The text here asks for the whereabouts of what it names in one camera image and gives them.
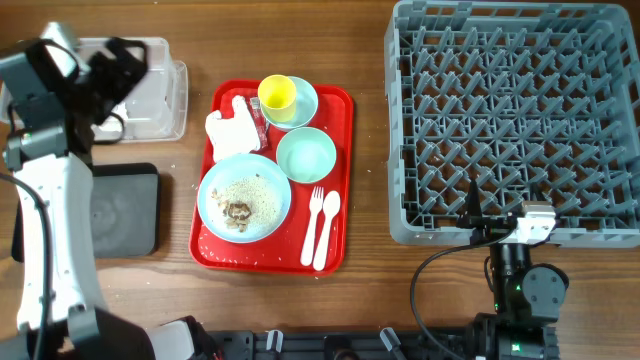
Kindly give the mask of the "white napkin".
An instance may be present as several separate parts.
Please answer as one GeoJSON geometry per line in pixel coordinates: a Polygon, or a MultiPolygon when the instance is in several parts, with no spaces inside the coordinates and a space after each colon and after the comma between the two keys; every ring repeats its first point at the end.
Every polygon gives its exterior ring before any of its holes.
{"type": "Polygon", "coordinates": [[[213,146],[214,162],[261,149],[261,140],[246,99],[236,95],[231,105],[231,118],[224,119],[221,111],[215,110],[205,120],[205,131],[213,146]]]}

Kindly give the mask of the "red snack wrapper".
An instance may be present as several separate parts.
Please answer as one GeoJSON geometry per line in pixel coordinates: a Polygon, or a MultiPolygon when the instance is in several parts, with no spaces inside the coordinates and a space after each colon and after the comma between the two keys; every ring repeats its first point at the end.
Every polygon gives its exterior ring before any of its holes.
{"type": "Polygon", "coordinates": [[[261,103],[258,97],[252,97],[249,100],[249,107],[260,142],[258,151],[262,151],[269,147],[267,137],[269,123],[265,120],[265,117],[262,113],[261,103]]]}

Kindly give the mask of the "mint green bowl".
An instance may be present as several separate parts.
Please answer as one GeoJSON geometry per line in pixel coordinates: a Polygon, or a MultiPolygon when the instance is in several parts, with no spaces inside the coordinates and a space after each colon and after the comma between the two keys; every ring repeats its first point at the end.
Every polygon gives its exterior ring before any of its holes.
{"type": "Polygon", "coordinates": [[[337,149],[329,135],[313,127],[286,133],[276,149],[276,162],[292,181],[316,183],[329,175],[337,161],[337,149]]]}

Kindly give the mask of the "light blue plate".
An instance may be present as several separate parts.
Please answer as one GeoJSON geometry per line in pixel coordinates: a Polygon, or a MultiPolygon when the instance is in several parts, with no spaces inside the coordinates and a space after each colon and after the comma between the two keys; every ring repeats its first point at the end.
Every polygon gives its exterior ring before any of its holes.
{"type": "Polygon", "coordinates": [[[206,172],[200,182],[197,195],[197,212],[205,228],[216,237],[231,243],[248,244],[260,241],[273,234],[283,223],[292,204],[292,188],[289,179],[272,160],[256,154],[234,155],[216,163],[206,172]],[[221,217],[213,210],[209,200],[212,188],[225,187],[242,177],[259,174],[271,181],[282,200],[279,221],[265,231],[249,230],[237,233],[228,230],[221,217]]]}

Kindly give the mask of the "food scraps and rice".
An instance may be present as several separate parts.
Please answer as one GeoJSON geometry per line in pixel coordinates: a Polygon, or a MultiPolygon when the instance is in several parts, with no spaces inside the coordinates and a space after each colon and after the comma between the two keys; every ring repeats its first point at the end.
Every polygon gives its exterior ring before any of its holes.
{"type": "Polygon", "coordinates": [[[259,174],[212,188],[209,200],[213,201],[213,210],[225,227],[237,233],[268,230],[281,215],[282,200],[277,188],[259,174]]]}

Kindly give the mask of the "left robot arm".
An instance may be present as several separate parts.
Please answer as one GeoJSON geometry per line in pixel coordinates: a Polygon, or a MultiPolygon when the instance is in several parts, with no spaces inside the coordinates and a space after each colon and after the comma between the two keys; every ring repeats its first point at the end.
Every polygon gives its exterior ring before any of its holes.
{"type": "Polygon", "coordinates": [[[148,69],[145,43],[113,37],[88,71],[62,72],[54,42],[34,38],[1,54],[12,95],[4,181],[18,190],[24,287],[5,359],[218,359],[215,340],[186,316],[153,331],[107,309],[91,233],[95,126],[114,116],[148,69]]]}

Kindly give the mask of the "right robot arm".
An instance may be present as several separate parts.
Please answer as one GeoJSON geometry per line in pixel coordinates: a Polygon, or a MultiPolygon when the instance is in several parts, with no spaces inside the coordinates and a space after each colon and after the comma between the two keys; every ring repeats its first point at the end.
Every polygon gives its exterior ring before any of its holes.
{"type": "Polygon", "coordinates": [[[554,207],[534,198],[505,218],[483,214],[475,181],[457,226],[472,231],[470,244],[489,249],[485,278],[493,293],[493,314],[480,313],[467,326],[464,354],[468,359],[557,359],[555,329],[569,279],[550,264],[534,264],[530,251],[546,242],[556,226],[554,207]]]}

